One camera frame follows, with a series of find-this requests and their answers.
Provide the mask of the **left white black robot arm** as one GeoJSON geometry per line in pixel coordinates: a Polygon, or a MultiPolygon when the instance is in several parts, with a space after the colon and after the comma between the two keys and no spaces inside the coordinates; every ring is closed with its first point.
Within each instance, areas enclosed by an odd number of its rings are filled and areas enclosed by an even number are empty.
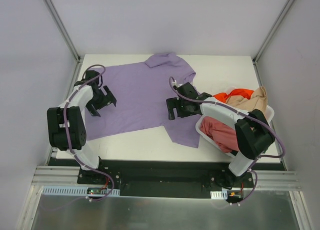
{"type": "Polygon", "coordinates": [[[86,70],[66,100],[49,108],[46,115],[50,145],[68,152],[83,170],[90,170],[88,178],[94,184],[101,184],[106,173],[99,168],[100,157],[87,143],[85,111],[92,117],[100,117],[99,110],[115,106],[117,100],[108,86],[103,85],[104,69],[97,67],[86,70]]]}

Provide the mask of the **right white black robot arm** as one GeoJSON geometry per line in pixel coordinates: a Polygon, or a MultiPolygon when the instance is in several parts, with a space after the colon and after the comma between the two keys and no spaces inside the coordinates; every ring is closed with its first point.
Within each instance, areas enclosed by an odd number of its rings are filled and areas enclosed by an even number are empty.
{"type": "Polygon", "coordinates": [[[225,182],[237,187],[243,174],[275,140],[269,126],[274,112],[265,88],[234,88],[211,95],[198,93],[190,82],[177,84],[174,78],[169,79],[169,85],[177,94],[166,100],[169,120],[200,116],[196,131],[233,158],[225,182]]]}

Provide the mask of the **purple t shirt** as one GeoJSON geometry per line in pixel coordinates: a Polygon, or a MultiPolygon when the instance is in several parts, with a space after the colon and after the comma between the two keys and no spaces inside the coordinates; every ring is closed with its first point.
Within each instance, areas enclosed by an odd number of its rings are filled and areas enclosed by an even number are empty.
{"type": "Polygon", "coordinates": [[[150,56],[144,62],[96,68],[103,73],[117,103],[99,110],[99,117],[85,113],[87,139],[163,126],[172,142],[198,148],[200,135],[195,124],[199,115],[169,120],[166,100],[175,97],[169,78],[178,83],[191,83],[193,68],[174,53],[150,56]]]}

